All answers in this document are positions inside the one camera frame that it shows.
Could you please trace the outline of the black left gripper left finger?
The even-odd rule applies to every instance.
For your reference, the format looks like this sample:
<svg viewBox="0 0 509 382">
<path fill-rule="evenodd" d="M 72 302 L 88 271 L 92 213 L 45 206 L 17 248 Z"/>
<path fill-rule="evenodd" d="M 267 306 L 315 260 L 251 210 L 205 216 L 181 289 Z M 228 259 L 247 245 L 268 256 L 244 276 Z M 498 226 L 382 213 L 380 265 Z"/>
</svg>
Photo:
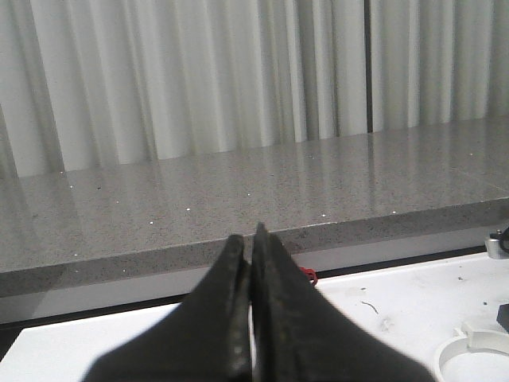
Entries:
<svg viewBox="0 0 509 382">
<path fill-rule="evenodd" d="M 181 304 L 99 357 L 86 381 L 250 381 L 250 264 L 243 238 L 220 256 Z"/>
</svg>

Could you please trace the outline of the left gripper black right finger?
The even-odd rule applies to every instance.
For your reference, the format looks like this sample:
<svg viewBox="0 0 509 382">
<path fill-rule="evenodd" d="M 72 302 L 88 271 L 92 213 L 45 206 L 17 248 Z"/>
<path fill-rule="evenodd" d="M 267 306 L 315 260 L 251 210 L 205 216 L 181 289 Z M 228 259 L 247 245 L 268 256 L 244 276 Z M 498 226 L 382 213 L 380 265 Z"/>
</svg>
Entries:
<svg viewBox="0 0 509 382">
<path fill-rule="evenodd" d="M 258 224 L 251 263 L 261 381 L 431 381 L 430 371 L 337 310 Z"/>
</svg>

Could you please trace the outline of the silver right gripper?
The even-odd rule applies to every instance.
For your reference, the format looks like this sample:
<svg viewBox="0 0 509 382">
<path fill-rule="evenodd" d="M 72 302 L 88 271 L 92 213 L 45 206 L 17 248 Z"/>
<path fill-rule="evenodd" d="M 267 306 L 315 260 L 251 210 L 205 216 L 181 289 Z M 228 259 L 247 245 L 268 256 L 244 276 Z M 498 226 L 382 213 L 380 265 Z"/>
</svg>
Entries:
<svg viewBox="0 0 509 382">
<path fill-rule="evenodd" d="M 509 228 L 505 230 L 497 230 L 491 233 L 484 241 L 487 254 L 492 259 L 508 259 L 508 232 Z M 509 304 L 503 304 L 499 307 L 496 321 L 509 331 Z"/>
</svg>

